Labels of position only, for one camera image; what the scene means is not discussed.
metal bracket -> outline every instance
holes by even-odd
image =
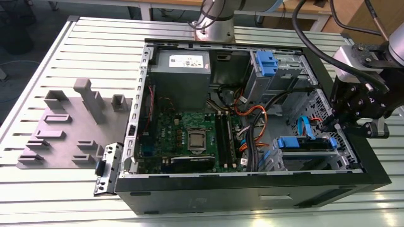
[[[105,146],[103,159],[97,162],[95,167],[95,174],[97,175],[95,183],[95,196],[113,196],[115,183],[119,176],[120,156],[123,153],[123,144],[112,143]]]

ram slot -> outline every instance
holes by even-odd
[[[235,152],[235,142],[233,142],[233,133],[232,133],[232,118],[229,113],[227,112],[223,116],[224,123],[225,123],[225,141],[227,141],[227,163],[229,166],[233,166],[236,160],[236,152]]]
[[[219,165],[224,166],[225,161],[225,137],[224,137],[224,127],[223,127],[223,115],[220,113],[215,116],[215,127],[216,127],[216,143],[217,143],[217,153],[219,153]]]

motherboard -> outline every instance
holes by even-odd
[[[153,139],[141,143],[141,174],[243,172],[235,139],[237,116],[165,112],[156,117]]]

label sticker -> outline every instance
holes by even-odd
[[[171,55],[169,67],[180,68],[203,68],[201,55]]]
[[[241,97],[240,97],[240,101],[245,103],[245,102],[247,102],[247,98],[244,98],[244,97],[241,96]]]
[[[243,158],[243,159],[240,160],[240,165],[247,166],[247,163],[248,163],[248,160],[247,160],[245,158]]]

floor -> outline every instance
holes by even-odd
[[[31,38],[35,42],[33,50],[23,55],[11,55],[0,48],[0,65],[4,62],[29,60],[41,62],[53,40],[63,28],[69,15],[84,17],[103,17],[115,19],[129,19],[128,8],[123,6],[104,6],[91,4],[59,3],[59,10],[52,11],[45,1],[35,1],[32,6],[36,15],[36,23],[27,27]],[[156,21],[188,22],[199,17],[197,11],[173,10],[161,16],[159,9],[153,10]],[[236,26],[256,26],[252,15],[235,15]],[[17,62],[0,66],[8,75],[8,80],[0,82],[0,125],[5,120],[17,97],[33,75],[37,64],[32,62]]]

